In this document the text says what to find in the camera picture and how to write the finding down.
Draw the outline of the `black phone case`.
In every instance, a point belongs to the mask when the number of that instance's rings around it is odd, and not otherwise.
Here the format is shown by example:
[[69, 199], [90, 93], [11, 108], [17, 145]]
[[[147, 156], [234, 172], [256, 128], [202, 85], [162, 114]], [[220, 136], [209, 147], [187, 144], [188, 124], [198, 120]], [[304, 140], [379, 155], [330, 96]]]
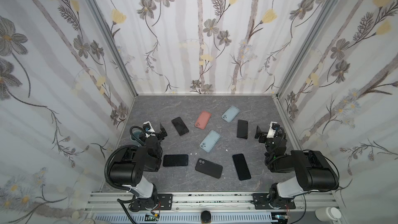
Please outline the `black phone case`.
[[223, 166], [205, 160], [203, 158], [199, 158], [195, 165], [195, 170], [213, 178], [220, 179], [223, 171]]

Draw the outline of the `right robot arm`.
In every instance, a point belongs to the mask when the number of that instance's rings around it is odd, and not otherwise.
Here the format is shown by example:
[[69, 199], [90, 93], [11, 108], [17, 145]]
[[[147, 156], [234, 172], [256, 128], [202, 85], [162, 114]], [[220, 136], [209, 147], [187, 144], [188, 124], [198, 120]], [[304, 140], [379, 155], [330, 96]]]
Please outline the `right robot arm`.
[[272, 173], [294, 172], [295, 177], [274, 183], [268, 191], [266, 204], [280, 209], [289, 206], [294, 198], [310, 192], [329, 192], [340, 184], [340, 173], [333, 169], [320, 151], [292, 150], [286, 153], [287, 138], [283, 127], [271, 123], [267, 132], [256, 128], [255, 139], [265, 145], [265, 166]]

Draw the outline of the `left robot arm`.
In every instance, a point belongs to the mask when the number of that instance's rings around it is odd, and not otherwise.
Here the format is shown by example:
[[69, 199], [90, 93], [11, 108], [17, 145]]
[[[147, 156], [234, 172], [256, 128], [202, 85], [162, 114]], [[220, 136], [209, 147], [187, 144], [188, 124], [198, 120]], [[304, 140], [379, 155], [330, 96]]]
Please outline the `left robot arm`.
[[156, 132], [147, 122], [143, 127], [130, 127], [129, 133], [138, 145], [121, 146], [111, 153], [105, 163], [105, 180], [111, 187], [133, 195], [130, 200], [117, 200], [126, 213], [158, 210], [161, 201], [157, 187], [144, 177], [144, 172], [160, 169], [161, 141], [167, 137], [167, 132], [162, 125], [160, 132]]

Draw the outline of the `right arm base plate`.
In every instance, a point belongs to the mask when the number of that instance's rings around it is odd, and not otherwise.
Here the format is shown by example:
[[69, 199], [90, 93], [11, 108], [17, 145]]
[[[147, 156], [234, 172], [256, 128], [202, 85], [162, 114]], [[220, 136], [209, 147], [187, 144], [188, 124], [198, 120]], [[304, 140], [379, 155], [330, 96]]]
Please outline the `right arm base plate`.
[[269, 194], [265, 193], [254, 193], [252, 194], [251, 203], [255, 206], [256, 210], [288, 210], [296, 209], [293, 199], [274, 199], [271, 201]]

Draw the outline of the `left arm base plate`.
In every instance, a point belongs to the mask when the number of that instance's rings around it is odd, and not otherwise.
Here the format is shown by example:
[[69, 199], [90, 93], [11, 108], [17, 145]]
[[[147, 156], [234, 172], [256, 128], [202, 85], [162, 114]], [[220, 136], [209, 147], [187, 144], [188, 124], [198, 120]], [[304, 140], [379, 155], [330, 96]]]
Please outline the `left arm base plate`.
[[129, 204], [129, 210], [138, 211], [170, 211], [172, 209], [173, 195], [159, 194], [148, 199], [138, 198]]

